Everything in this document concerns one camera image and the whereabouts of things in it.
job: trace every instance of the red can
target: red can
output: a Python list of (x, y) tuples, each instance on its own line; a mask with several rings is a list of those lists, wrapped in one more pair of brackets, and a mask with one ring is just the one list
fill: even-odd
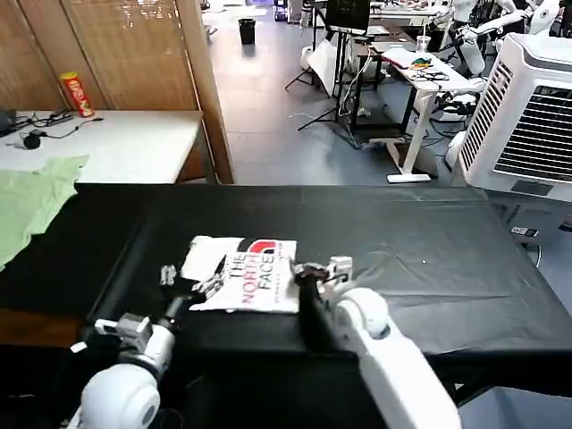
[(87, 118), (96, 114), (96, 111), (91, 107), (91, 103), (89, 102), (86, 92), (83, 90), (78, 73), (75, 71), (69, 71), (67, 73), (62, 73), (60, 78), (70, 91), (71, 97), (73, 98), (75, 106), (78, 108), (80, 116), (82, 118)]

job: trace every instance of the white desk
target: white desk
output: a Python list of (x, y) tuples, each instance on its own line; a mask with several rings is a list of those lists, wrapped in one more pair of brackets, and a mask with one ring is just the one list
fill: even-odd
[[(30, 117), (32, 112), (19, 114)], [(36, 112), (38, 118), (49, 114)], [(174, 183), (195, 142), (206, 144), (201, 112), (98, 111), (97, 116), (104, 120), (87, 123), (64, 139), (42, 138), (34, 150), (9, 146), (21, 141), (21, 132), (37, 128), (32, 125), (1, 138), (0, 169), (31, 171), (51, 157), (89, 155), (80, 182)], [(77, 117), (41, 130), (61, 136), (83, 121)]]
[(378, 10), (379, 13), (370, 13), (370, 21), (383, 19), (408, 20), (408, 22), (401, 23), (400, 26), (423, 27), (423, 25), (428, 24), (433, 17), (438, 14), (446, 13), (449, 10), (449, 7), (436, 5), (429, 6), (425, 9), (413, 9), (407, 7), (380, 6)]
[[(383, 54), (383, 57), (391, 60), (392, 51), (387, 51)], [(421, 150), (421, 145), (423, 144), (423, 138), (425, 137), (425, 131), (429, 126), (429, 119), (431, 118), (431, 111), (433, 109), (433, 104), (435, 98), (439, 92), (443, 91), (453, 91), (453, 90), (467, 90), (471, 88), (471, 85), (467, 79), (458, 74), (456, 71), (451, 69), (449, 65), (445, 64), (439, 58), (433, 54), (428, 53), (411, 53), (413, 57), (431, 58), (431, 67), (434, 71), (439, 71), (445, 73), (449, 76), (449, 80), (439, 80), (438, 82), (431, 81), (418, 81), (415, 80), (416, 71), (411, 69), (401, 69), (395, 67), (405, 79), (408, 80), (409, 84), (412, 85), (417, 91), (418, 100), (421, 103), (421, 110), (419, 112), (419, 118), (417, 119), (417, 126), (411, 138), (411, 143), (409, 144), (408, 153), (405, 157), (403, 165), (400, 164), (400, 153), (392, 142), (387, 142), (386, 147), (389, 152), (391, 159), (400, 171), (400, 174), (390, 174), (387, 176), (387, 181), (389, 183), (411, 183), (417, 181), (430, 181), (431, 177), (428, 174), (413, 174), (413, 166)]]

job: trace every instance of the bamboo room divider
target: bamboo room divider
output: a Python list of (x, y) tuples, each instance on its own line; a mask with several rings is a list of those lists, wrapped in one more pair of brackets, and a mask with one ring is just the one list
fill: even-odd
[(233, 183), (198, 0), (0, 0), (0, 106), (61, 107), (70, 71), (96, 109), (202, 110), (218, 178)]

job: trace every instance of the black tablecloth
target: black tablecloth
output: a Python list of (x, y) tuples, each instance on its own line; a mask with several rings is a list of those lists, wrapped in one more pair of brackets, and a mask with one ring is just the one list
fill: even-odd
[[(354, 257), (358, 283), (388, 299), (400, 329), (443, 377), (490, 376), (553, 391), (552, 371), (572, 357), (572, 319), (474, 189), (179, 186), (160, 193), (106, 315), (122, 294), (130, 311), (160, 313), (160, 266), (181, 266), (195, 235), (275, 238), (297, 240), (299, 261)], [(295, 315), (238, 312), (190, 314), (177, 351), (312, 352)]]
[(50, 224), (0, 273), (0, 307), (88, 317), (158, 188), (76, 185)]
[[(354, 257), (446, 381), (568, 394), (572, 319), (474, 189), (79, 186), (0, 273), (3, 307), (158, 315), (161, 265), (195, 235), (298, 241), (298, 260)], [(312, 355), (295, 315), (193, 312), (175, 354)]]

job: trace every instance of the tripod stand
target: tripod stand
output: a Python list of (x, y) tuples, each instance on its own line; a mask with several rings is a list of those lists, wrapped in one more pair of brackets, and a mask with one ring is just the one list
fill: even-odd
[(312, 125), (313, 123), (316, 122), (334, 122), (334, 123), (338, 123), (339, 125), (341, 125), (344, 130), (346, 130), (348, 132), (349, 138), (346, 139), (348, 141), (348, 143), (354, 148), (354, 149), (360, 149), (360, 145), (356, 142), (353, 134), (351, 133), (351, 131), (348, 128), (348, 124), (345, 123), (343, 120), (341, 120), (341, 115), (340, 115), (340, 107), (341, 107), (341, 93), (343, 92), (343, 75), (344, 75), (344, 65), (345, 65), (345, 61), (346, 61), (346, 45), (348, 42), (348, 35), (349, 33), (346, 31), (336, 31), (338, 33), (338, 46), (337, 46), (337, 51), (336, 51), (336, 65), (335, 65), (335, 73), (334, 76), (337, 76), (336, 81), (334, 82), (334, 89), (333, 89), (333, 95), (335, 96), (336, 99), (336, 104), (334, 107), (332, 107), (331, 109), (327, 110), (326, 112), (320, 114), (319, 116), (317, 116), (316, 118), (314, 118), (312, 121), (305, 123), (304, 125), (302, 125), (301, 127), (298, 128), (298, 131), (304, 130), (306, 127)]

